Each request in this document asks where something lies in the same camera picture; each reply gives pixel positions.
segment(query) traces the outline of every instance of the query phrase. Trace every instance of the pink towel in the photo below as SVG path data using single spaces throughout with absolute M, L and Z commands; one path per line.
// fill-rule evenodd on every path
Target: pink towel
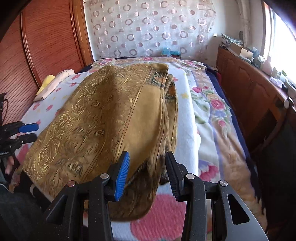
M 35 102 L 38 100 L 44 100 L 47 96 L 50 95 L 52 91 L 55 90 L 59 83 L 73 74 L 75 74 L 75 72 L 72 69 L 66 69 L 58 73 L 57 76 L 35 97 L 33 101 Z

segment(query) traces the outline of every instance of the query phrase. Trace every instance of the window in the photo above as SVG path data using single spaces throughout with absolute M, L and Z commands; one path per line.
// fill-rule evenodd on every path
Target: window
M 287 77 L 296 84 L 296 37 L 285 22 L 264 3 L 266 17 L 265 46 L 263 56 L 271 56 L 271 66 L 285 71 Z

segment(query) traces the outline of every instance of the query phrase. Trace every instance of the floral blanket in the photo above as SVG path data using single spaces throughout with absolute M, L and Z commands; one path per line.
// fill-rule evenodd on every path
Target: floral blanket
M 175 58 L 102 59 L 95 61 L 88 72 L 69 76 L 49 95 L 36 102 L 24 115 L 24 123 L 38 122 L 38 135 L 50 124 L 56 113 L 81 81 L 107 65 L 126 66 L 138 63 L 166 63 L 173 74 L 178 96 L 178 135 L 175 157 L 189 172 L 204 181 L 227 180 L 240 195 L 263 228 L 266 218 L 261 214 L 261 203 L 255 198 L 250 183 L 250 172 L 245 154 L 232 124 L 230 107 L 217 94 L 202 63 Z M 20 161 L 30 145 L 16 151 Z M 178 239 L 183 230 L 186 204 L 172 196 L 169 184 L 159 186 L 149 213 L 132 222 L 112 222 L 115 240 L 160 241 Z M 208 240 L 212 236 L 210 205 L 207 205 Z

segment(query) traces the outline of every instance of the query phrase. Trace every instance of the gold embossed pattern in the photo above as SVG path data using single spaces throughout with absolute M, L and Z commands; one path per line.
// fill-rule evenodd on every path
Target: gold embossed pattern
M 69 180 L 86 182 L 106 172 L 127 150 L 128 181 L 121 201 L 110 205 L 110 216 L 121 221 L 142 217 L 160 179 L 167 180 L 164 153 L 175 147 L 176 95 L 165 101 L 170 89 L 176 93 L 172 78 L 165 64 L 100 68 L 39 135 L 23 170 L 54 198 Z

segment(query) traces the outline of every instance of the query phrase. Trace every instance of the headboard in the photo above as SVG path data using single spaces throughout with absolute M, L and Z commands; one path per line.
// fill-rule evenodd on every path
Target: headboard
M 73 6 L 72 0 L 32 0 L 0 42 L 0 93 L 9 101 L 4 123 L 22 118 L 47 75 L 86 65 Z

